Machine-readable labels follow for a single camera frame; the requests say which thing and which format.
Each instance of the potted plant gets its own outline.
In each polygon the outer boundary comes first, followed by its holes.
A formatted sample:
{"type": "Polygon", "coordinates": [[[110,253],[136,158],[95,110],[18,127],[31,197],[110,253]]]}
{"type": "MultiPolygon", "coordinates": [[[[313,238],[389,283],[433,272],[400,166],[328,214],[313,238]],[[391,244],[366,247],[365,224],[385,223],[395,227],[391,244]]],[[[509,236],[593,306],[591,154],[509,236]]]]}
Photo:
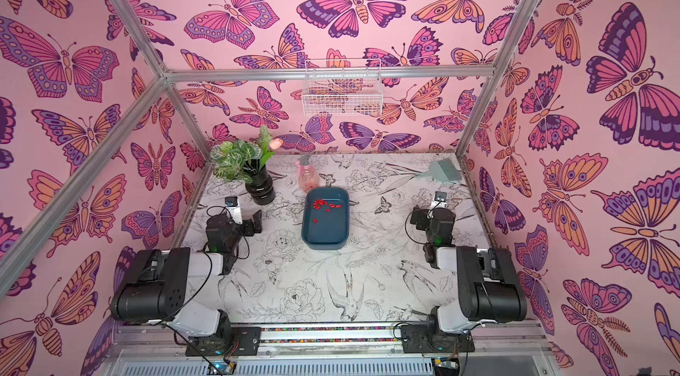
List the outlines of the potted plant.
{"type": "Polygon", "coordinates": [[[210,151],[210,158],[217,164],[213,174],[226,182],[243,180],[255,203],[271,203],[276,194],[265,164],[280,146],[281,140],[273,140],[267,127],[261,126],[254,143],[236,140],[214,146],[210,151]]]}

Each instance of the blue tray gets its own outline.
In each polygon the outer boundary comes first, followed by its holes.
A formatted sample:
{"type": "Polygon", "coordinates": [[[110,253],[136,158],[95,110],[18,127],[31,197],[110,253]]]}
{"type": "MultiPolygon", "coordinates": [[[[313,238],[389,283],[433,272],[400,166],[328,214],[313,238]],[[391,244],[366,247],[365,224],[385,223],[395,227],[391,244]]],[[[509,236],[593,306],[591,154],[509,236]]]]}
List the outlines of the blue tray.
{"type": "Polygon", "coordinates": [[[350,235],[350,196],[340,187],[317,187],[307,193],[302,219],[302,240],[312,249],[337,250],[350,235]],[[314,202],[323,199],[342,208],[314,209],[314,202]]]}

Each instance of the floral patterned tablecloth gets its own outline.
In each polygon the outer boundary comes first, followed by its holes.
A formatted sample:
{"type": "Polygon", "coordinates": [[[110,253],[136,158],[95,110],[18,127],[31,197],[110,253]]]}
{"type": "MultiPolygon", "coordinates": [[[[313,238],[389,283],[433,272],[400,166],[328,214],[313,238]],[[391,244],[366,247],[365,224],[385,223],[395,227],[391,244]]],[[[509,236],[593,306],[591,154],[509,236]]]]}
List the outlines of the floral patterned tablecloth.
{"type": "MultiPolygon", "coordinates": [[[[301,238],[305,194],[299,189],[294,155],[277,155],[267,163],[276,199],[261,207],[263,231],[248,238],[250,255],[231,273],[210,278],[196,297],[224,309],[232,322],[293,323],[423,320],[435,305],[456,300],[453,273],[430,268],[420,245],[404,232],[414,205],[429,207],[435,191],[447,193],[455,210],[454,243],[488,247],[468,188],[409,174],[426,171],[430,162],[453,154],[317,154],[311,164],[322,184],[350,195],[350,237],[336,251],[310,249],[301,238]]],[[[207,208],[238,195],[243,218],[260,209],[241,182],[212,177],[203,192],[182,245],[199,250],[206,242],[207,208]]],[[[424,241],[424,232],[408,224],[424,241]]],[[[242,241],[240,255],[248,247],[242,241]]],[[[191,278],[189,294],[203,283],[191,278]]]]}

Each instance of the green brush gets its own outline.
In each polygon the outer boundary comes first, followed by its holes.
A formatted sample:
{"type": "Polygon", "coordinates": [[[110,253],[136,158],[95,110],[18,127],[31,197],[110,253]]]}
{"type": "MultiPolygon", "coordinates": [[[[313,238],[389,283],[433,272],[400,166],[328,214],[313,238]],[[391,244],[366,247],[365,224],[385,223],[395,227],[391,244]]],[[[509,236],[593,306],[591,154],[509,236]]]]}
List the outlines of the green brush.
{"type": "Polygon", "coordinates": [[[442,183],[457,182],[462,179],[460,172],[455,168],[451,159],[430,162],[430,169],[428,171],[416,174],[415,176],[432,177],[442,183]]]}

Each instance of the white wire basket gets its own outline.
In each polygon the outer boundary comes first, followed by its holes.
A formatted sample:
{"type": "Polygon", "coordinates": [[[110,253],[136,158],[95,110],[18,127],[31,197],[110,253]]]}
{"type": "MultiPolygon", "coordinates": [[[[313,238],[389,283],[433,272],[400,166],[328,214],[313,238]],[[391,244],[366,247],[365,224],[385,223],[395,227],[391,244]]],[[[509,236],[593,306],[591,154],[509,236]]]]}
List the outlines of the white wire basket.
{"type": "MultiPolygon", "coordinates": [[[[310,59],[305,62],[305,81],[302,85],[302,110],[305,115],[367,115],[381,116],[383,84],[380,76],[379,59],[376,66],[342,67],[328,71],[332,59],[310,59]]],[[[362,61],[367,59],[345,59],[362,61]]]]}

